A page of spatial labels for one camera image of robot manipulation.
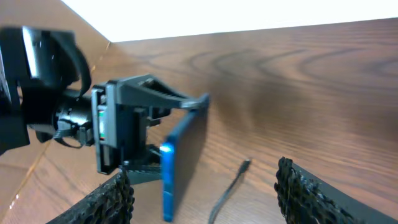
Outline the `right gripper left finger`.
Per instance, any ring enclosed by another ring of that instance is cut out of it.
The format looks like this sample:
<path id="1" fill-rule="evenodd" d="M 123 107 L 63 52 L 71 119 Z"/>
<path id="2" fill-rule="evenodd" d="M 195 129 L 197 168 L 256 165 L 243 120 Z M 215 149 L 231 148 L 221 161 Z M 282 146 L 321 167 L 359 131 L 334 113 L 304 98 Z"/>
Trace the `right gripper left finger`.
<path id="1" fill-rule="evenodd" d="M 134 202 L 134 189 L 126 170 L 121 168 L 48 224 L 129 224 Z"/>

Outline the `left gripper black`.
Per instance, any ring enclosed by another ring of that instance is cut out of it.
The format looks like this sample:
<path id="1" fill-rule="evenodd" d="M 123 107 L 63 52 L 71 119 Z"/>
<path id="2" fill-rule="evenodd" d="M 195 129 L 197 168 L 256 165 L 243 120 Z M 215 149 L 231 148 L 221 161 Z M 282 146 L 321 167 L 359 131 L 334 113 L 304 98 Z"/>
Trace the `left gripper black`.
<path id="1" fill-rule="evenodd" d="M 131 185 L 160 180 L 160 150 L 147 144 L 147 130 L 172 108 L 197 109 L 199 99 L 177 92 L 147 74 L 95 85 L 91 91 L 96 168 L 110 174 L 123 167 Z"/>

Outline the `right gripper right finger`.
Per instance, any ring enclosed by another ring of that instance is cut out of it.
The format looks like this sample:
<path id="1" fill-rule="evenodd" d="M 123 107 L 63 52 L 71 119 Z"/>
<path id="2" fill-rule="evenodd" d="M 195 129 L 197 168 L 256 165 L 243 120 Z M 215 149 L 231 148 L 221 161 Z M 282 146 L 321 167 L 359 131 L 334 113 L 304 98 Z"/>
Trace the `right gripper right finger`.
<path id="1" fill-rule="evenodd" d="M 278 205 L 287 223 L 397 223 L 395 218 L 350 197 L 289 158 L 279 159 L 275 176 Z"/>

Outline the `blue Galaxy smartphone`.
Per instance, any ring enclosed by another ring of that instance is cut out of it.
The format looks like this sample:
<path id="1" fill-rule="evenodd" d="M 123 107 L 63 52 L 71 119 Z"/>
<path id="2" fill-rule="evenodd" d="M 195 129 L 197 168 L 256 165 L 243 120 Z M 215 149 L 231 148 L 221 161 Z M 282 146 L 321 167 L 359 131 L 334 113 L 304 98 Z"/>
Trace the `blue Galaxy smartphone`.
<path id="1" fill-rule="evenodd" d="M 209 94 L 201 106 L 186 112 L 160 146 L 162 174 L 162 218 L 173 222 L 192 179 L 206 142 Z"/>

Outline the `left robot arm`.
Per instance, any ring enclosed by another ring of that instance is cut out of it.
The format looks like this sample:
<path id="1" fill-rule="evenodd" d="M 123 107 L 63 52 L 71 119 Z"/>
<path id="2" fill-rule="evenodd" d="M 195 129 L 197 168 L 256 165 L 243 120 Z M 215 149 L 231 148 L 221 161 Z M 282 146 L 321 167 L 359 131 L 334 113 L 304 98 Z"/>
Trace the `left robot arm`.
<path id="1" fill-rule="evenodd" d="M 1 152 L 67 139 L 94 146 L 96 168 L 144 181 L 190 175 L 206 135 L 208 95 L 181 94 L 153 75 L 93 85 L 72 32 L 1 29 Z"/>

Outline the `cardboard panel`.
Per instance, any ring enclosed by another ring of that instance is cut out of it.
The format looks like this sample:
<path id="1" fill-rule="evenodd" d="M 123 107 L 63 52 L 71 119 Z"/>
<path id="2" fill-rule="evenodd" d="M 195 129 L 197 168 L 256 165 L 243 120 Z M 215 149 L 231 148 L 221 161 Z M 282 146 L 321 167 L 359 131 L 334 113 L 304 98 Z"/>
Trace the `cardboard panel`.
<path id="1" fill-rule="evenodd" d="M 94 62 L 108 40 L 64 2 L 1 2 L 1 215 L 45 148 L 85 130 L 68 111 L 83 108 Z"/>

